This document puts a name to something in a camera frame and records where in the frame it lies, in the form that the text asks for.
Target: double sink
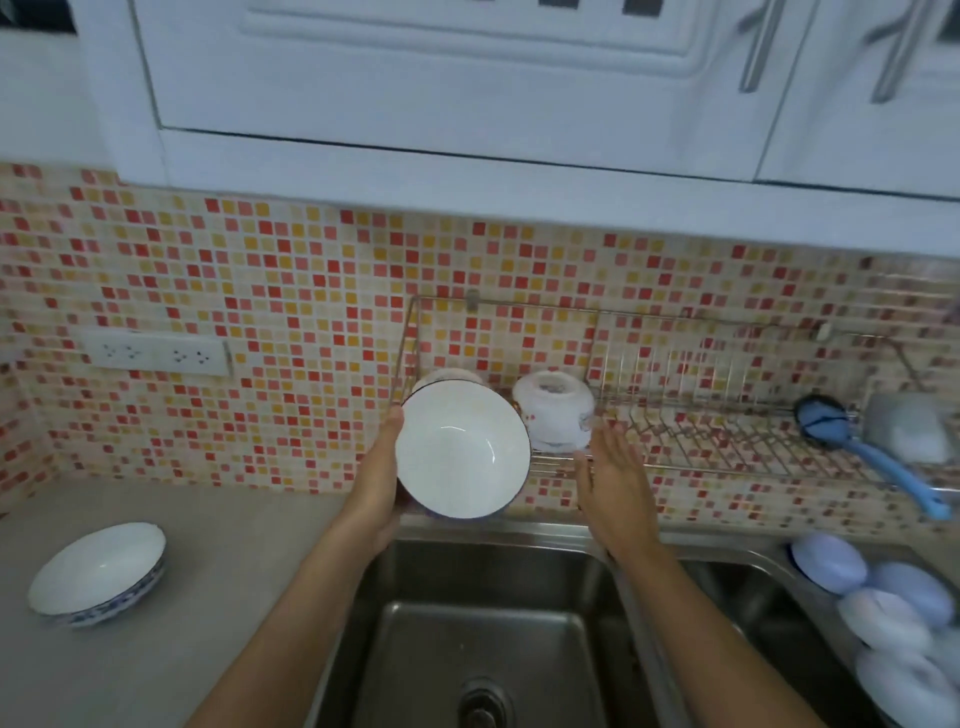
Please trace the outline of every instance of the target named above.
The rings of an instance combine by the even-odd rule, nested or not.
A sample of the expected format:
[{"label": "double sink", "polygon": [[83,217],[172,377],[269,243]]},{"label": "double sink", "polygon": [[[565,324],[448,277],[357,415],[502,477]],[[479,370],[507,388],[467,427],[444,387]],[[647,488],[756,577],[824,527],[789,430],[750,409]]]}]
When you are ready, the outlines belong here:
[{"label": "double sink", "polygon": [[[834,597],[772,537],[667,532],[687,572],[831,728],[891,725]],[[869,561],[921,565],[901,546]],[[309,726],[697,725],[623,574],[573,523],[404,520],[368,568]]]}]

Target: cabinet handle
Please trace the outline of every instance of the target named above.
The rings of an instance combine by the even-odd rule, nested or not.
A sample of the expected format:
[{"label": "cabinet handle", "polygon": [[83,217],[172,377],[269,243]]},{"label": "cabinet handle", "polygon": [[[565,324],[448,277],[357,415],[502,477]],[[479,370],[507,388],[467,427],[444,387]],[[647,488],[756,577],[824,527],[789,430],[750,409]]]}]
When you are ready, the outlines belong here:
[{"label": "cabinet handle", "polygon": [[874,104],[886,104],[891,101],[900,89],[903,77],[906,75],[907,66],[917,52],[917,46],[920,45],[920,38],[924,34],[926,20],[933,9],[932,0],[911,0],[910,8],[903,18],[891,28],[897,29],[894,44],[887,54],[887,60],[883,64],[883,70],[880,71],[880,78],[876,80],[874,95],[871,102]]},{"label": "cabinet handle", "polygon": [[785,0],[766,0],[763,7],[751,12],[737,25],[740,33],[746,33],[756,26],[754,44],[747,56],[747,64],[743,67],[743,76],[740,78],[740,93],[753,93],[760,87],[763,69],[767,67],[770,58],[770,48],[774,44],[777,26],[780,25],[780,16],[783,15]]}]

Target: dish rack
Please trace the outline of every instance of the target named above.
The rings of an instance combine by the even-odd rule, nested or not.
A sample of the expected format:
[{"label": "dish rack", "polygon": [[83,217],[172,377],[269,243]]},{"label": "dish rack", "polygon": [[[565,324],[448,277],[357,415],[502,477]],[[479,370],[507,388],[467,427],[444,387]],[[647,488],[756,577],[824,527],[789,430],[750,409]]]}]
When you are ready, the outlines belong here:
[{"label": "dish rack", "polygon": [[[473,291],[410,301],[392,401],[443,367],[475,371],[507,399],[533,371],[577,376],[597,414],[623,423],[655,470],[852,486],[885,483],[858,458],[810,445],[793,402],[830,394],[856,421],[873,392],[926,391],[903,346],[883,335],[489,301]],[[571,477],[572,463],[535,451],[530,475]],[[960,468],[924,475],[942,492],[960,491]]]}]

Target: gray countertop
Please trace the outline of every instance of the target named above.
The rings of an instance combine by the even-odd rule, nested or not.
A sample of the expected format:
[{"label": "gray countertop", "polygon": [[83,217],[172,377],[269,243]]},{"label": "gray countertop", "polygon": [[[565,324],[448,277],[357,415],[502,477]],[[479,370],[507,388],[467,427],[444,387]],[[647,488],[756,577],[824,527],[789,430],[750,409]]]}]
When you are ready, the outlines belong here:
[{"label": "gray countertop", "polygon": [[[0,725],[180,726],[266,616],[339,497],[85,479],[0,521]],[[128,613],[71,630],[30,612],[36,571],[90,531],[149,521],[168,570]]]}]

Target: brush handle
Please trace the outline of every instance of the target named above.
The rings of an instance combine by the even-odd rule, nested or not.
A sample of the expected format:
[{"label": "brush handle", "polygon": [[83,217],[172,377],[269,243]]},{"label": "brush handle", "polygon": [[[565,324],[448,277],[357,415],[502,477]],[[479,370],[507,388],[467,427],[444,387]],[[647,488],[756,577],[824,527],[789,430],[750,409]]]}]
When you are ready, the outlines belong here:
[{"label": "brush handle", "polygon": [[854,440],[843,443],[843,448],[860,457],[867,465],[911,496],[934,521],[949,521],[950,507],[924,480],[886,452]]}]

